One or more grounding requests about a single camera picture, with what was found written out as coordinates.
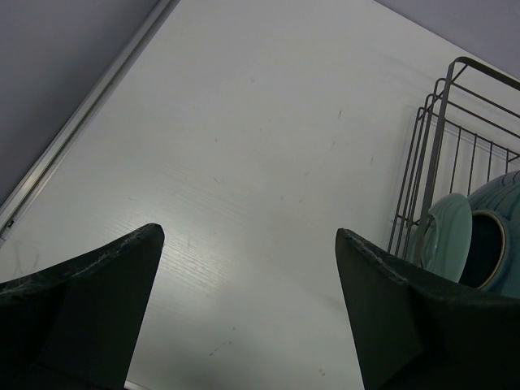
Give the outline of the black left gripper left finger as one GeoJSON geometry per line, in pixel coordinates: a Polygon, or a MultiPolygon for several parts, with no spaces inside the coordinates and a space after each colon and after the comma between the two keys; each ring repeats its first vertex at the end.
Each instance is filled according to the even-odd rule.
{"type": "Polygon", "coordinates": [[[3,389],[122,389],[163,251],[148,223],[1,285],[3,389]]]}

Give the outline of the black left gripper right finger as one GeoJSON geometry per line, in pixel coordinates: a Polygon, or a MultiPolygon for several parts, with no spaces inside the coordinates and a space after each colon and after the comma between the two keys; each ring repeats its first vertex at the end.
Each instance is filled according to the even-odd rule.
{"type": "Polygon", "coordinates": [[[348,229],[335,253],[365,388],[518,388],[517,299],[443,279],[348,229]]]}

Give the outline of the dark teal blossom plate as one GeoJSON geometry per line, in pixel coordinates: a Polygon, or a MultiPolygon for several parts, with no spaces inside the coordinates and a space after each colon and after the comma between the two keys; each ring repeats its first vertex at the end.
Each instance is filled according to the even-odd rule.
{"type": "Polygon", "coordinates": [[[468,201],[472,236],[459,282],[518,298],[519,172],[496,177],[475,190],[468,201]]]}

